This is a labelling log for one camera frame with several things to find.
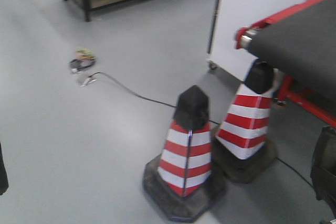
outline red stripe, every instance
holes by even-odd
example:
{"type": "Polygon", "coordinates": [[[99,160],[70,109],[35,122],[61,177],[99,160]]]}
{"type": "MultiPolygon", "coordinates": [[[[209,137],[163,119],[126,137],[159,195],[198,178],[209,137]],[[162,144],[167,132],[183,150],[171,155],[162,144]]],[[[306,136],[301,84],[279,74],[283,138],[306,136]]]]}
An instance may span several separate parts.
{"type": "MultiPolygon", "coordinates": [[[[162,168],[162,169],[165,169],[166,171],[178,176],[178,177],[181,177],[181,178],[184,178],[185,176],[185,169],[183,168],[180,168],[178,166],[175,166],[165,160],[160,160],[160,163],[159,163],[159,166],[162,168]]],[[[205,165],[202,165],[202,166],[199,166],[199,167],[195,167],[195,168],[190,168],[188,169],[188,178],[192,178],[192,177],[196,177],[196,176],[199,176],[201,174],[204,174],[206,172],[208,172],[209,170],[211,170],[211,163],[208,163],[208,164],[205,164],[205,165]]]]}
{"type": "Polygon", "coordinates": [[[211,170],[211,163],[188,169],[188,178],[196,177],[211,170]]]}
{"type": "Polygon", "coordinates": [[[225,122],[228,122],[233,125],[237,125],[239,127],[245,129],[259,129],[268,125],[268,118],[262,119],[254,119],[254,118],[246,118],[244,116],[239,116],[235,114],[228,113],[225,122]]]}
{"type": "Polygon", "coordinates": [[[192,186],[192,187],[188,187],[186,190],[185,190],[185,194],[183,195],[183,188],[180,188],[180,187],[177,187],[177,186],[174,186],[168,182],[166,182],[168,184],[168,186],[174,191],[176,192],[178,195],[182,196],[182,197],[185,197],[185,196],[188,196],[190,195],[191,193],[193,193],[194,191],[196,191],[201,185],[197,185],[197,186],[192,186]]]}
{"type": "Polygon", "coordinates": [[[241,148],[251,148],[266,141],[266,134],[256,138],[243,138],[221,129],[218,136],[230,143],[233,143],[241,148]]]}
{"type": "Polygon", "coordinates": [[[269,109],[271,106],[272,98],[269,97],[253,97],[250,95],[236,95],[234,101],[235,105],[240,105],[244,107],[269,109]]]}
{"type": "Polygon", "coordinates": [[[181,178],[184,178],[184,175],[185,175],[185,169],[183,168],[180,168],[178,166],[175,166],[175,165],[172,165],[171,163],[168,163],[166,162],[165,160],[160,160],[160,163],[159,163],[159,166],[163,169],[165,169],[166,171],[178,176],[178,177],[181,177],[181,178]]]}
{"type": "Polygon", "coordinates": [[[198,146],[192,146],[190,148],[190,157],[203,155],[209,152],[211,152],[211,143],[202,144],[198,146]]]}
{"type": "Polygon", "coordinates": [[[192,187],[188,187],[185,191],[185,196],[188,196],[189,194],[191,194],[192,192],[196,191],[200,186],[200,185],[197,185],[197,186],[192,186],[192,187]]]}
{"type": "MultiPolygon", "coordinates": [[[[167,151],[173,152],[177,155],[180,156],[184,156],[186,157],[188,155],[188,147],[187,146],[183,146],[180,144],[176,144],[174,142],[171,142],[169,140],[166,141],[164,148],[167,151]]],[[[198,146],[191,146],[190,147],[190,157],[194,157],[194,156],[199,156],[199,155],[203,155],[205,153],[209,153],[211,152],[211,143],[207,143],[207,144],[202,144],[202,145],[198,145],[198,146]]]]}
{"type": "MultiPolygon", "coordinates": [[[[172,124],[170,125],[170,128],[173,129],[173,130],[176,130],[178,132],[182,132],[182,133],[186,133],[186,134],[189,133],[189,131],[185,130],[180,125],[178,125],[175,120],[172,121],[172,124]]],[[[210,131],[210,123],[206,123],[205,126],[202,129],[194,131],[193,133],[195,134],[195,133],[202,133],[202,132],[207,132],[207,131],[210,131]]]]}
{"type": "Polygon", "coordinates": [[[207,132],[210,131],[210,123],[207,123],[202,129],[194,131],[193,133],[202,133],[202,132],[207,132]]]}
{"type": "Polygon", "coordinates": [[[188,153],[188,147],[180,145],[180,144],[175,144],[169,140],[166,141],[164,148],[167,151],[173,152],[177,155],[184,156],[184,157],[186,157],[188,153]]]}
{"type": "Polygon", "coordinates": [[[178,132],[182,132],[182,133],[186,133],[188,134],[188,131],[183,129],[181,126],[179,126],[175,120],[172,121],[172,124],[170,125],[170,128],[173,129],[173,130],[176,130],[178,132]]]}
{"type": "Polygon", "coordinates": [[[183,188],[174,186],[173,184],[170,184],[168,182],[166,183],[174,192],[176,192],[180,196],[183,196],[183,188]]]}

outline red metal frame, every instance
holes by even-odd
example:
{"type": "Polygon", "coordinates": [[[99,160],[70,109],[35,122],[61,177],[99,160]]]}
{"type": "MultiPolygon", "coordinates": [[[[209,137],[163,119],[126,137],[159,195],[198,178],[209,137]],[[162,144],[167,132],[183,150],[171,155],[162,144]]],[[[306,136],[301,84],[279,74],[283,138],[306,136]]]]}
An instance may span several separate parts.
{"type": "Polygon", "coordinates": [[[305,110],[309,111],[313,115],[317,116],[319,119],[325,121],[330,126],[336,128],[335,116],[329,114],[327,111],[321,109],[320,107],[316,106],[306,99],[307,94],[313,91],[306,88],[302,92],[294,92],[290,89],[290,86],[293,82],[294,79],[291,76],[285,76],[277,96],[278,101],[284,101],[285,98],[287,98],[295,102],[297,105],[301,106],[305,110]]]}
{"type": "MultiPolygon", "coordinates": [[[[304,3],[298,4],[298,5],[293,5],[287,9],[284,9],[278,13],[275,13],[265,19],[262,19],[258,22],[255,22],[252,24],[249,28],[243,27],[241,28],[236,35],[236,49],[241,48],[239,45],[239,40],[241,36],[246,32],[246,30],[250,28],[265,28],[268,25],[274,24],[288,16],[291,16],[309,6],[312,6],[322,0],[307,0],[304,3]]],[[[297,105],[301,106],[302,108],[306,109],[313,115],[317,116],[321,120],[325,121],[326,123],[330,124],[332,127],[336,127],[336,117],[329,114],[327,111],[321,109],[320,107],[316,106],[312,102],[308,101],[306,99],[307,94],[310,92],[313,92],[312,90],[305,88],[301,92],[294,92],[290,90],[290,86],[293,83],[294,79],[290,76],[286,76],[284,78],[284,81],[281,85],[281,88],[278,93],[278,101],[284,101],[285,98],[288,98],[289,100],[295,102],[297,105]]]]}
{"type": "Polygon", "coordinates": [[[236,35],[236,49],[240,49],[241,46],[239,44],[240,38],[241,36],[244,34],[244,32],[246,32],[246,30],[250,29],[250,28],[265,28],[268,25],[274,24],[288,16],[291,16],[309,6],[312,6],[318,2],[320,2],[322,0],[307,0],[301,4],[297,4],[297,5],[293,5],[291,7],[288,7],[287,9],[281,10],[278,13],[275,13],[267,18],[264,18],[262,20],[259,20],[255,23],[253,23],[250,27],[243,27],[241,28],[236,35]]]}

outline black cone top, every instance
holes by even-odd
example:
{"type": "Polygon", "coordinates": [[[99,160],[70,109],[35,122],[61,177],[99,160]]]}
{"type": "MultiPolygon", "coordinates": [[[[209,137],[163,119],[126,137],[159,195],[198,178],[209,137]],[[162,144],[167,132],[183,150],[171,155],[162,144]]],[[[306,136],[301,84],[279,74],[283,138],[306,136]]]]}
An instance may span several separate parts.
{"type": "Polygon", "coordinates": [[[244,84],[257,94],[262,94],[273,86],[273,80],[273,67],[266,62],[257,59],[247,74],[244,84]]]}
{"type": "Polygon", "coordinates": [[[174,120],[186,131],[202,129],[209,121],[209,98],[193,85],[178,97],[174,120]]]}

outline white stripe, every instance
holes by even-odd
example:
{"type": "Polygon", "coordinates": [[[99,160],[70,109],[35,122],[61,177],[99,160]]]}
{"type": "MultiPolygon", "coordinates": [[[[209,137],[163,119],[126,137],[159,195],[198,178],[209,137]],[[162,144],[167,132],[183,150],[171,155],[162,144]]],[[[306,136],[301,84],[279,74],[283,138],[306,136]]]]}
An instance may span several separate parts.
{"type": "Polygon", "coordinates": [[[172,153],[168,150],[163,150],[161,154],[161,159],[165,160],[168,163],[171,163],[172,165],[178,166],[180,168],[185,169],[186,165],[186,157],[177,155],[175,153],[172,153]]]}
{"type": "Polygon", "coordinates": [[[188,188],[188,187],[198,186],[202,184],[204,181],[206,181],[206,179],[210,176],[210,174],[211,174],[211,171],[209,170],[208,172],[203,173],[201,175],[187,178],[186,187],[188,188]]]}
{"type": "Polygon", "coordinates": [[[210,143],[210,131],[193,134],[191,146],[199,146],[207,143],[210,143]]]}
{"type": "MultiPolygon", "coordinates": [[[[168,150],[163,150],[161,154],[161,159],[165,160],[172,165],[178,166],[180,168],[186,168],[186,157],[177,155],[168,150]]],[[[189,158],[189,168],[196,168],[202,165],[206,165],[211,161],[211,153],[205,153],[203,155],[194,156],[189,158]]]]}
{"type": "Polygon", "coordinates": [[[262,119],[268,118],[269,112],[270,109],[251,108],[231,104],[227,113],[243,116],[245,118],[262,119]]]}
{"type": "Polygon", "coordinates": [[[238,88],[237,94],[248,95],[248,96],[251,96],[251,97],[268,97],[268,98],[271,98],[273,92],[274,92],[274,90],[271,88],[263,94],[257,94],[252,89],[248,88],[247,86],[245,86],[242,83],[238,88]]]}
{"type": "Polygon", "coordinates": [[[167,140],[175,144],[188,146],[188,134],[169,129],[167,140]]]}
{"type": "Polygon", "coordinates": [[[267,126],[259,129],[245,129],[234,124],[223,122],[220,128],[232,134],[247,139],[256,138],[265,135],[267,133],[267,126]]]}
{"type": "MultiPolygon", "coordinates": [[[[188,134],[169,129],[167,140],[175,144],[188,147],[188,134]]],[[[210,131],[194,133],[192,135],[191,146],[198,146],[210,143],[210,131]]]]}
{"type": "Polygon", "coordinates": [[[165,170],[161,167],[158,167],[157,171],[164,181],[166,181],[170,184],[173,184],[174,186],[177,186],[179,188],[183,188],[184,178],[176,176],[175,174],[172,174],[172,173],[168,172],[167,170],[165,170]]]}
{"type": "Polygon", "coordinates": [[[233,143],[230,143],[219,136],[216,136],[217,139],[236,157],[239,159],[248,159],[253,156],[263,145],[265,142],[262,142],[252,148],[241,148],[233,143]]]}
{"type": "Polygon", "coordinates": [[[205,153],[203,155],[194,156],[189,158],[189,168],[196,168],[202,165],[206,165],[211,161],[211,153],[205,153]]]}

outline caster wheel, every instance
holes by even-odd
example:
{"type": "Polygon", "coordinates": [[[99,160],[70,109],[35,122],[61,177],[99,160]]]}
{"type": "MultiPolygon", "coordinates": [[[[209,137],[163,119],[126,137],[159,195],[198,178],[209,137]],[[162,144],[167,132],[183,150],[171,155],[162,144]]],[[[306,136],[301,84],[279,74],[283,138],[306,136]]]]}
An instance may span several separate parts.
{"type": "Polygon", "coordinates": [[[209,61],[208,66],[209,66],[210,70],[215,70],[218,67],[218,65],[216,63],[212,62],[212,61],[209,61]]]}

